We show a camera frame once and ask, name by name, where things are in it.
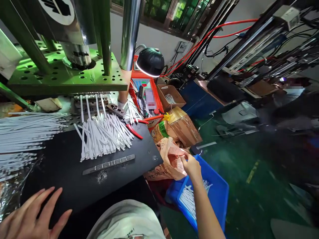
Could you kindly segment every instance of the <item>black work table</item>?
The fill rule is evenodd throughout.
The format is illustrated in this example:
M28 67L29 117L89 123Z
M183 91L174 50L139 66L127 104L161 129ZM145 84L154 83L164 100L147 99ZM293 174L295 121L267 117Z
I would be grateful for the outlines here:
M42 188L63 187L51 218L52 225L66 210L73 209L74 215L163 163L147 126L140 123L134 124L133 128L143 139L135 137L131 141L130 149L116 151L94 160L84 160L82 163L82 142L77 132L72 130L55 135L47 142L42 152L42 161L34 166L26 179L21 205ZM135 154L135 159L105 169L107 177L104 180L99 177L99 172L82 175L88 168L130 154Z

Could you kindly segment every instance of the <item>black lamp shade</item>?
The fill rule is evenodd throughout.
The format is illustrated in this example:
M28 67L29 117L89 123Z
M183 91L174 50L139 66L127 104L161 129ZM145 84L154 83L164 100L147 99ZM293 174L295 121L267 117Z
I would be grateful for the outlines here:
M148 47L139 53L136 65L143 73L152 77L159 77L164 69L165 62L159 49Z

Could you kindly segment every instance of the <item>blue plastic crate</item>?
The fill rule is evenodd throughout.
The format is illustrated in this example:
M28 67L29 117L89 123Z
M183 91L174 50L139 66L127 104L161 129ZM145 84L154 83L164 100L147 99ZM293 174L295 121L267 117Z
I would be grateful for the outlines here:
M226 213L227 213L227 201L228 201L228 193L229 186L228 183L213 170L208 163L199 155L195 156L195 159L199 162L201 166L203 179L208 182L208 184L213 184L208 191L208 198L210 203L214 209L215 215L219 221L219 224L223 231L225 231L225 221L226 221ZM193 189L193 184L187 176L186 178L175 181L171 184L169 189L167 190L167 196L174 202L184 216L187 218L189 223L193 226L193 228L198 233L197 222L193 219L190 212L187 208L180 202L179 198L183 192L184 187L191 185L191 189Z

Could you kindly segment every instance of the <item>cardboard box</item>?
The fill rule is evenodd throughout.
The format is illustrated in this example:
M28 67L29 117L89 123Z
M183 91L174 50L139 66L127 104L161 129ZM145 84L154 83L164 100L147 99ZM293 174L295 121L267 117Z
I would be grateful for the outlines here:
M192 120L180 107L171 111L168 123L186 148L203 141Z
M185 100L183 99L183 97L179 94L179 92L177 91L177 89L174 86L171 85L157 85L157 92L159 94L159 98L160 101L162 102L163 108L164 108L164 112L169 112L171 110L171 108L175 108L176 106L178 107L183 107L184 105L186 105ZM171 104L169 103L165 96L167 94L171 94L174 101L176 102L175 104Z

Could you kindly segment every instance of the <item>electrical outlet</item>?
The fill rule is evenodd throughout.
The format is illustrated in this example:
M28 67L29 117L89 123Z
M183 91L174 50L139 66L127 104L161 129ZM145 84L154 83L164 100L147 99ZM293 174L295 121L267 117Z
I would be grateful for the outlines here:
M187 43L186 42L179 41L175 51L178 52L178 53L184 53L185 50L186 50L186 47L187 47Z

